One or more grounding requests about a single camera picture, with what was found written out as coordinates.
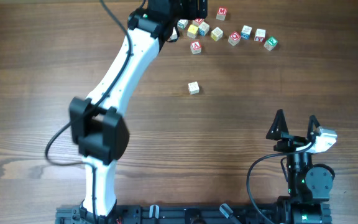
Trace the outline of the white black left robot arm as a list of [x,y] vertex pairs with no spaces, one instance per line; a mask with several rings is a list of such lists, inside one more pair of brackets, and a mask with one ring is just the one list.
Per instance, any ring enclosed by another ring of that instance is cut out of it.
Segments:
[[170,41],[181,19],[204,19],[207,0],[149,1],[130,13],[122,47],[104,78],[89,95],[69,105],[71,134],[86,164],[86,197],[80,218],[113,223],[116,216],[116,162],[129,143],[124,115],[147,67]]

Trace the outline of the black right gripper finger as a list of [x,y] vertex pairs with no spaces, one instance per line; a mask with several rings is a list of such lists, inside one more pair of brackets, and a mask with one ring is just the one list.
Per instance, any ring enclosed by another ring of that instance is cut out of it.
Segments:
[[307,129],[307,140],[312,141],[314,135],[314,128],[320,127],[320,123],[315,115],[311,115],[309,118],[308,129]]
[[288,133],[289,131],[288,131],[287,122],[285,120],[284,111],[282,109],[279,109],[276,112],[273,123],[266,134],[266,139],[281,140]]

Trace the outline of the red A letter block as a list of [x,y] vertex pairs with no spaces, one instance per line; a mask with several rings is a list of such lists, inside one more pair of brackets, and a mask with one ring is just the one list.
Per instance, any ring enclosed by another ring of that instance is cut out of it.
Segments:
[[190,45],[190,49],[191,49],[191,52],[193,55],[200,54],[202,51],[202,46],[201,46],[200,41],[197,40],[197,41],[192,42]]

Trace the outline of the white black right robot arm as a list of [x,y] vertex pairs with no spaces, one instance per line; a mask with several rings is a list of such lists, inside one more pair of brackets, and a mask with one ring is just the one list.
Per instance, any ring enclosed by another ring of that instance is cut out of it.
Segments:
[[337,141],[337,133],[320,125],[310,116],[307,136],[289,133],[282,109],[276,112],[266,135],[277,144],[274,151],[285,155],[284,168],[289,196],[280,196],[271,217],[273,223],[332,224],[331,209],[327,202],[333,188],[334,170],[325,164],[313,164],[312,155],[326,152]]

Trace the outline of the yellow edged B block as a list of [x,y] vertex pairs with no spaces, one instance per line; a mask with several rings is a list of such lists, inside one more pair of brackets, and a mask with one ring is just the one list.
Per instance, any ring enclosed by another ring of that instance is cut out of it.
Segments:
[[211,31],[211,38],[217,42],[219,39],[221,39],[223,37],[223,30],[220,29],[219,27],[214,28]]

